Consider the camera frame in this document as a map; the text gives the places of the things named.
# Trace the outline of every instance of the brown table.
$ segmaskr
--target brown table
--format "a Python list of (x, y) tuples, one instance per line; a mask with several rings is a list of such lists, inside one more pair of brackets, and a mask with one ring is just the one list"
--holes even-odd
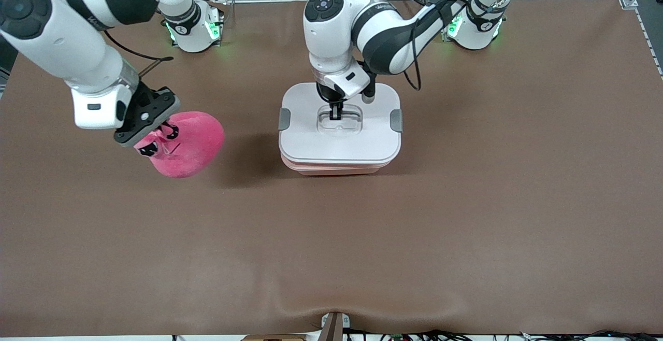
[(423, 91), (379, 79), (402, 98), (400, 156), (305, 178), (276, 130), (283, 93), (313, 80), (302, 7), (238, 4), (201, 54), (158, 19), (112, 30), (176, 56), (147, 84), (225, 126), (186, 180), (77, 129), (66, 86), (19, 57), (0, 104), (3, 336), (303, 332), (329, 310), (374, 332), (663, 332), (663, 83), (634, 12), (515, 1), (487, 50), (434, 41)]

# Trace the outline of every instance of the pink fabric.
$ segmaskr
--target pink fabric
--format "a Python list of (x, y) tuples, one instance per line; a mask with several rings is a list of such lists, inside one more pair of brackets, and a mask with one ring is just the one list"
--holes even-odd
[(170, 116), (161, 130), (152, 131), (134, 148), (144, 156), (151, 155), (150, 161), (164, 176), (189, 178), (214, 159), (224, 139), (223, 127), (213, 116), (180, 112)]

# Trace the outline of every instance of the gray latch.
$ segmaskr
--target gray latch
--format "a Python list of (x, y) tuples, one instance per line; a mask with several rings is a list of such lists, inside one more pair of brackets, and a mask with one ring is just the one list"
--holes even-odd
[(291, 112), (287, 108), (281, 108), (279, 113), (279, 131), (287, 130), (290, 127)]
[(391, 125), (391, 129), (393, 131), (396, 131), (396, 133), (402, 133), (403, 132), (403, 111), (400, 109), (394, 109), (391, 110), (391, 114), (389, 115), (389, 121)]

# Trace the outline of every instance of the plush toy face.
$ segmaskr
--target plush toy face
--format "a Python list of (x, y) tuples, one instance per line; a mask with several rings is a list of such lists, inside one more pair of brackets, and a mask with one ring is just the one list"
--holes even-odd
[(180, 112), (134, 148), (148, 157), (164, 176), (187, 178), (202, 171), (214, 159), (224, 139), (223, 127), (211, 115)]

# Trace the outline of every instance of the pink plush toy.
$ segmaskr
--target pink plush toy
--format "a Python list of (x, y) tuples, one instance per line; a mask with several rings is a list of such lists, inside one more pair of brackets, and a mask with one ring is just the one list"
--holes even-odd
[(149, 157), (159, 173), (169, 178), (189, 178), (205, 168), (223, 145), (221, 124), (203, 112), (170, 116), (134, 146)]

